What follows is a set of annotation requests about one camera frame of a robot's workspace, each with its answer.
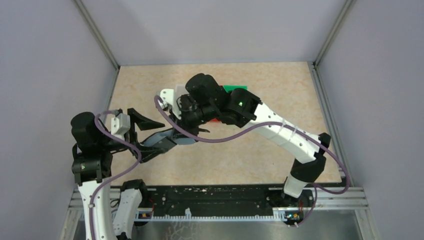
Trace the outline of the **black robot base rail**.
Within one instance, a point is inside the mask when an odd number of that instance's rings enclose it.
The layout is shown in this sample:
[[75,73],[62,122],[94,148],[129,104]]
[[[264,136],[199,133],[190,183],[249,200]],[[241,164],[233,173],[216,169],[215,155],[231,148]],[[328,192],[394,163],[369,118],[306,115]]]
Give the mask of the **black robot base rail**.
[[282,185],[149,186],[134,222],[148,221],[283,221],[303,220],[315,198],[304,189],[299,198],[283,193]]

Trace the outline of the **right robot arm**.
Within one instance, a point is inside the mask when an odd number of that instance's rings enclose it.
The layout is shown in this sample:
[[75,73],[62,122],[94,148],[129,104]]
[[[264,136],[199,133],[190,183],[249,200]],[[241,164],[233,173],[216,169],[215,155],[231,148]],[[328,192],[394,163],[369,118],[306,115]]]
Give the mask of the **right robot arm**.
[[242,87],[227,91],[209,74],[198,73],[185,84],[186,94],[160,98],[167,104],[171,119],[182,129],[197,135],[199,126],[216,119],[244,131],[257,133],[294,156],[283,193],[298,199],[303,188],[324,171],[325,148],[331,136],[312,134],[271,110],[258,96]]

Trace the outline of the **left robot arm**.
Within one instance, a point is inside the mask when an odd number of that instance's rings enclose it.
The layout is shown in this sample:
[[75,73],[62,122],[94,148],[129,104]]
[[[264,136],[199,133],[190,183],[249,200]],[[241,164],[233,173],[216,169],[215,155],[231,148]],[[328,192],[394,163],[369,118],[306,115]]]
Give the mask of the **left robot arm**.
[[137,130],[152,130],[163,124],[129,108],[105,111],[112,115],[110,128],[100,115],[82,112],[72,118],[71,133],[76,141],[72,148],[71,167],[81,195],[86,238],[88,240],[130,240],[135,225],[136,210],[151,201],[142,179],[126,181],[120,187],[116,209],[111,206],[113,155],[130,151],[135,165],[148,162],[172,149],[176,143],[163,132],[139,141]]

